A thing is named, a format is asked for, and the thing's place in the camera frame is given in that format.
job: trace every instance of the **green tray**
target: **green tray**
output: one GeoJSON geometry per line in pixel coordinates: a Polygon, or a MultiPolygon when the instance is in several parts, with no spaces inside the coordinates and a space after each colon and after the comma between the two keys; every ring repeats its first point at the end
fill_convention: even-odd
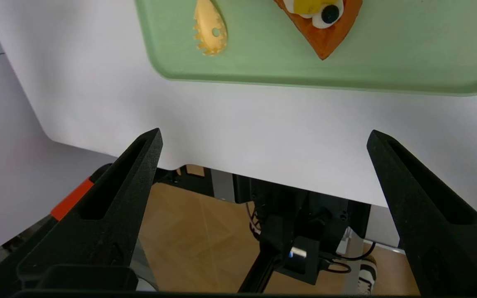
{"type": "Polygon", "coordinates": [[[227,49],[196,48],[195,0],[135,0],[148,57],[167,79],[477,94],[477,0],[364,0],[325,61],[273,0],[214,0],[227,49]]]}

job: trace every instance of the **cartoon eye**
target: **cartoon eye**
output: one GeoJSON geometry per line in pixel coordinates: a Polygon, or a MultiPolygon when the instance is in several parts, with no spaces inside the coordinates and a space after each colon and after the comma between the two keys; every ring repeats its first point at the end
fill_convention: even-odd
{"type": "Polygon", "coordinates": [[[343,14],[343,0],[337,0],[335,4],[322,6],[320,13],[312,17],[312,24],[318,29],[332,26],[343,14]]]}

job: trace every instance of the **sneaker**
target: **sneaker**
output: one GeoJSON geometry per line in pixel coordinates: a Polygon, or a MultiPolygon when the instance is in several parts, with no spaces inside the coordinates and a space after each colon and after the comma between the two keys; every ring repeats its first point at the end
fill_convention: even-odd
{"type": "Polygon", "coordinates": [[[361,261],[358,274],[358,294],[371,295],[376,281],[376,261],[369,256],[361,261]]]}

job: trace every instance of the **black cable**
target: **black cable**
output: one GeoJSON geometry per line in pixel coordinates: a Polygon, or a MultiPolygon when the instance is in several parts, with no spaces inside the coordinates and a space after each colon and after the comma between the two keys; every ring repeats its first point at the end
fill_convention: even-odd
{"type": "Polygon", "coordinates": [[[351,271],[352,271],[351,266],[349,266],[347,264],[336,262],[336,261],[329,261],[329,260],[323,259],[323,258],[322,258],[322,260],[324,260],[328,264],[325,271],[332,272],[332,273],[339,273],[339,274],[348,274],[348,273],[351,273],[351,271]],[[337,265],[337,266],[345,268],[346,270],[329,269],[329,266],[331,266],[331,265],[337,265]]]}
{"type": "Polygon", "coordinates": [[[373,242],[373,244],[371,245],[371,247],[369,248],[369,250],[364,253],[363,255],[361,255],[360,257],[354,257],[354,258],[350,258],[350,257],[344,257],[344,256],[340,256],[338,254],[335,253],[335,256],[336,258],[338,259],[342,259],[342,260],[346,260],[346,261],[359,261],[359,260],[362,260],[362,259],[365,259],[367,258],[369,255],[371,255],[371,253],[373,252],[373,249],[375,249],[375,245],[376,245],[376,242],[373,242]]]}

